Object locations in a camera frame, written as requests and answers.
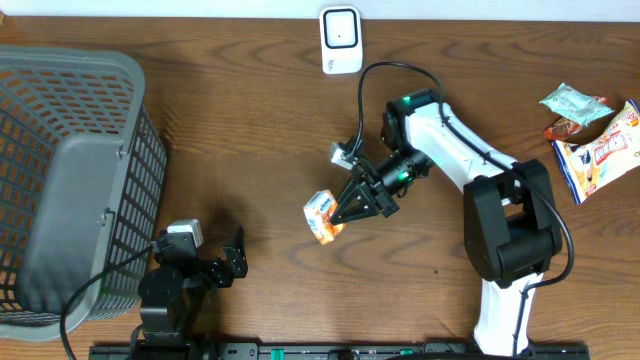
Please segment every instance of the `wooden table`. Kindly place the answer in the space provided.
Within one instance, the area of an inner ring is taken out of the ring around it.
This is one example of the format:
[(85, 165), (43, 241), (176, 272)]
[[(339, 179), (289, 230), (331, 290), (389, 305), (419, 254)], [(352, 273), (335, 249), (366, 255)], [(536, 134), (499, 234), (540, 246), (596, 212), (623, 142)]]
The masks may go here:
[[(566, 82), (587, 94), (640, 97), (640, 32), (634, 24), (364, 21), (366, 63), (406, 61), (440, 76), (456, 114), (520, 160), (540, 159), (577, 252), (570, 278), (536, 294), (530, 336), (585, 341), (593, 359), (640, 356), (640, 187), (635, 170), (575, 206), (549, 144), (553, 119), (538, 101)], [(246, 229), (249, 275), (219, 292), (198, 328), (264, 342), (424, 342), (468, 337), (480, 278), (462, 244), (462, 197), (434, 170), (389, 219), (348, 225), (320, 246), (302, 206), (315, 191), (340, 191), (348, 174), (329, 145), (357, 127), (357, 74), (326, 76), (317, 21), (7, 18), (0, 43), (110, 49), (136, 59), (146, 104), (171, 144), (157, 229), (200, 219), (219, 253)], [(366, 151), (387, 100), (430, 87), (402, 69), (371, 73), (364, 89)], [(593, 126), (601, 132), (605, 124)], [(547, 276), (564, 267), (556, 256)], [(126, 342), (137, 311), (85, 323), (71, 344)], [(63, 359), (59, 341), (0, 341), (0, 357)]]

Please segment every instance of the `white backdrop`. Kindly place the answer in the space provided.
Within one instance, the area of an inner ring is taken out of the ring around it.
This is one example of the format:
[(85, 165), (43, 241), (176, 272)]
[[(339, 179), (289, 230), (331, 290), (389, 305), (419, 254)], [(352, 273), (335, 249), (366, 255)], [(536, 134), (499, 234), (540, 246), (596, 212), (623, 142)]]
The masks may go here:
[(640, 21), (640, 0), (0, 0), (7, 15), (316, 18), (354, 5), (364, 19)]

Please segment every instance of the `basket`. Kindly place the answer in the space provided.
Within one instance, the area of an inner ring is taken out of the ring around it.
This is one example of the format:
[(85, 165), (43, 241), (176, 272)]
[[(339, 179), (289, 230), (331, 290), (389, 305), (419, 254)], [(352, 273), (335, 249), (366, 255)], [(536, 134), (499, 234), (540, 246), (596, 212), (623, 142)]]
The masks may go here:
[[(75, 290), (148, 246), (166, 152), (144, 92), (120, 53), (0, 46), (0, 337), (59, 337)], [(91, 286), (67, 329), (127, 312), (146, 265)]]

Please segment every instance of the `snack wrapper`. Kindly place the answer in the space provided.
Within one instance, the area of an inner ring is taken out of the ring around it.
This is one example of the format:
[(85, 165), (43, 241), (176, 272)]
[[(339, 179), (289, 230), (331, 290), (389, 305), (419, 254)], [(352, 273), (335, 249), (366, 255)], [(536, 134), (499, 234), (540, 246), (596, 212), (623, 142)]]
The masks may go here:
[(566, 117), (580, 126), (587, 126), (593, 120), (609, 115), (611, 108), (583, 95), (569, 85), (562, 83), (546, 99), (540, 101), (554, 113)]
[[(592, 96), (592, 98), (602, 105), (606, 105), (609, 102), (609, 99), (603, 96)], [(554, 140), (565, 141), (571, 135), (578, 133), (580, 130), (584, 128), (585, 128), (584, 126), (581, 126), (575, 121), (571, 121), (566, 117), (561, 117), (553, 125), (549, 126), (542, 133), (542, 136), (549, 141), (554, 141)]]
[(304, 206), (304, 216), (320, 244), (325, 245), (333, 240), (344, 229), (345, 224), (332, 225), (331, 215), (338, 208), (338, 202), (331, 191), (318, 191)]
[(640, 111), (629, 100), (604, 134), (587, 145), (552, 142), (576, 204), (640, 165)]

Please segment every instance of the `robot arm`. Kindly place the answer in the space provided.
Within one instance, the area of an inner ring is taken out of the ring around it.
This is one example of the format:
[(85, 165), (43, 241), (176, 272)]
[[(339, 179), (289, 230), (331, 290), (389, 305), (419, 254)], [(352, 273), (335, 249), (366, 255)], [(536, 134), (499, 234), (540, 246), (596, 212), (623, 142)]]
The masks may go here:
[[(485, 354), (512, 355), (522, 290), (540, 282), (551, 257), (560, 252), (559, 229), (527, 189), (485, 162), (443, 124), (437, 101), (434, 93), (421, 90), (387, 104), (381, 137), (393, 154), (378, 166), (371, 165), (358, 151), (353, 159), (345, 157), (352, 141), (332, 147), (332, 162), (352, 173), (332, 222), (344, 223), (378, 213), (390, 216), (399, 209), (394, 194), (401, 194), (416, 178), (426, 176), (431, 166), (440, 167), (463, 193), (465, 249), (483, 279), (474, 339)], [(469, 130), (448, 104), (443, 105), (449, 123), (462, 136), (553, 198), (541, 163), (533, 160), (520, 164), (498, 152)], [(503, 206), (510, 203), (522, 204), (523, 211), (506, 217)], [(518, 353), (528, 346), (526, 325), (532, 291), (524, 304)]]

